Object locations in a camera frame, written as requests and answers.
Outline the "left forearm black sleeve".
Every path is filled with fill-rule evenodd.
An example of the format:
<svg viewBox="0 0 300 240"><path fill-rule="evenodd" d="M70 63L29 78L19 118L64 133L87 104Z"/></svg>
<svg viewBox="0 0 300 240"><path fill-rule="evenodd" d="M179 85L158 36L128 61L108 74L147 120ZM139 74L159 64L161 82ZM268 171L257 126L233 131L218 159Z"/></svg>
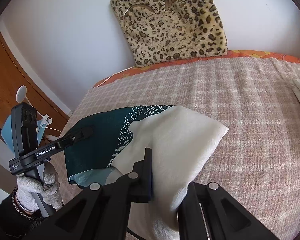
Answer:
<svg viewBox="0 0 300 240"><path fill-rule="evenodd" d="M0 239L24 239L45 218L39 210L33 214L24 211L16 201L17 189L0 203Z"/></svg>

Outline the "left gloved hand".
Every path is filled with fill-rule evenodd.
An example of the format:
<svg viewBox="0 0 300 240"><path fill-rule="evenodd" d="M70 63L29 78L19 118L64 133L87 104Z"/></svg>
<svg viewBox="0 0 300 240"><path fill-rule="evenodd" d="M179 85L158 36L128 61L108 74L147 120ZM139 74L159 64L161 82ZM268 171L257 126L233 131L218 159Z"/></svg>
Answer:
<svg viewBox="0 0 300 240"><path fill-rule="evenodd" d="M59 210L62 206L62 197L59 191L58 173L51 163L46 163L43 172L43 184L27 176L17 177L17 191L15 200L18 205L29 214L39 210L39 206L33 197L33 193L39 193L45 204Z"/></svg>

